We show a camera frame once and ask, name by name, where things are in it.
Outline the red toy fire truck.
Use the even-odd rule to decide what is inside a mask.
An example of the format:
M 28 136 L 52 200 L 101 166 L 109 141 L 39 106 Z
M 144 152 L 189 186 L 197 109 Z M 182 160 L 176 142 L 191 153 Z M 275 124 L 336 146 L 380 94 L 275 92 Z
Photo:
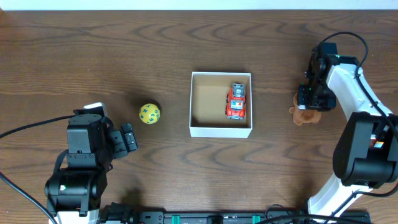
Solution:
M 225 114 L 228 119 L 244 119 L 246 114 L 246 90 L 244 84 L 232 84 L 226 96 Z

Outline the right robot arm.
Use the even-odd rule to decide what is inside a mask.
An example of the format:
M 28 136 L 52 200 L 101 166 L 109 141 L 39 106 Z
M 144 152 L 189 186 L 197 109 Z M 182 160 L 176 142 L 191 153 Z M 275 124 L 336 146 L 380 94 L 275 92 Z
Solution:
M 335 43 L 312 50 L 298 89 L 298 109 L 330 111 L 339 104 L 347 124 L 333 153 L 333 173 L 307 202 L 308 213 L 339 217 L 359 196 L 397 180 L 397 116 L 368 85 L 358 59 Z

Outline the brown plush toy with orange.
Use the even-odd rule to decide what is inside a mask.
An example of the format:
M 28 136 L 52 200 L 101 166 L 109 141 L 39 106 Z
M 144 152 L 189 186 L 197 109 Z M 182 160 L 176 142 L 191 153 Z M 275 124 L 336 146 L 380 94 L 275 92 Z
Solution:
M 292 114 L 293 122 L 297 126 L 303 124 L 313 123 L 317 124 L 322 117 L 322 113 L 317 110 L 301 110 L 298 106 L 298 94 L 293 96 L 294 105 L 289 108 L 289 113 Z

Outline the yellow ball with blue letters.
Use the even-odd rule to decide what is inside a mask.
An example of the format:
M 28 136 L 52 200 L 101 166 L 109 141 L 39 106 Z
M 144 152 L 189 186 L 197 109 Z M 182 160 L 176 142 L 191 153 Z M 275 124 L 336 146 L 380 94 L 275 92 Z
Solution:
M 147 103 L 139 109 L 139 118 L 143 123 L 154 124 L 160 119 L 160 109 L 155 104 Z

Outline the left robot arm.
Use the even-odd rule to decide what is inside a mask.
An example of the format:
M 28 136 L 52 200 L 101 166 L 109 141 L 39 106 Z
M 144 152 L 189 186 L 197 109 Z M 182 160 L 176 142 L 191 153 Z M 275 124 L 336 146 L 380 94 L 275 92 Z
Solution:
M 46 182 L 47 210 L 52 223 L 101 223 L 101 196 L 112 161 L 138 146 L 131 124 L 115 129 L 103 103 L 75 110 L 68 121 L 68 149 L 56 160 Z

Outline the orange and blue toy fish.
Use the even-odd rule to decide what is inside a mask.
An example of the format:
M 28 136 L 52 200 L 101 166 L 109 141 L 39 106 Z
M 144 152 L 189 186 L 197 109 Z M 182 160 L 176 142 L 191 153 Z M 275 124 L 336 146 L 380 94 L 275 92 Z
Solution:
M 383 145 L 384 145 L 384 142 L 378 141 L 375 134 L 371 135 L 371 140 L 370 140 L 370 143 L 369 143 L 370 147 L 382 148 Z

